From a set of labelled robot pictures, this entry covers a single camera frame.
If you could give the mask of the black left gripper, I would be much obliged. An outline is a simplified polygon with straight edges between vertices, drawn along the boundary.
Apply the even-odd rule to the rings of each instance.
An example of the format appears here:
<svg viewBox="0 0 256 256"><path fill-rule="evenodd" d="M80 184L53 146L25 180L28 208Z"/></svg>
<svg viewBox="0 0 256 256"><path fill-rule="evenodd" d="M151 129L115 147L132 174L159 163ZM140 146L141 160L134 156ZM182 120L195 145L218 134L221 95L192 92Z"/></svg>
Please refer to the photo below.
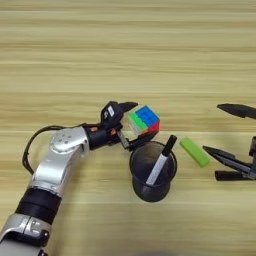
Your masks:
<svg viewBox="0 0 256 256"><path fill-rule="evenodd" d="M129 112L136 106L136 102L119 103L120 111L123 113ZM133 151L135 148L151 141L157 135L157 131L148 132L141 134L136 139L130 141L120 131L123 128L121 123L118 123L111 128L106 128L100 124L85 124L83 128L87 133L89 148L91 150L95 150L103 146L111 146L121 142L125 150Z"/></svg>

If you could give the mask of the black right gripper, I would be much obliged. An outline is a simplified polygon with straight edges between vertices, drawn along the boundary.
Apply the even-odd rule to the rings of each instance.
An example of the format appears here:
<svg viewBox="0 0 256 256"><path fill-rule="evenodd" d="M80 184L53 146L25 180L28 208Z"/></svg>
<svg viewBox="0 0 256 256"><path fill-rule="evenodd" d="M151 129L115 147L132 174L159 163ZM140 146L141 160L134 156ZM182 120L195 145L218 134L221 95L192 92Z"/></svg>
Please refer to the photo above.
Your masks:
<svg viewBox="0 0 256 256"><path fill-rule="evenodd" d="M218 104L217 107L231 115L240 118L251 118L256 119L256 108L242 105L242 104ZM204 146L203 149L215 158L217 161L225 166L228 166L244 175L256 175L256 166L253 164L245 163L238 160L234 155L222 151L220 149L212 148L209 146ZM249 156L254 156L256 154L256 136L252 137L251 146L249 150Z"/></svg>

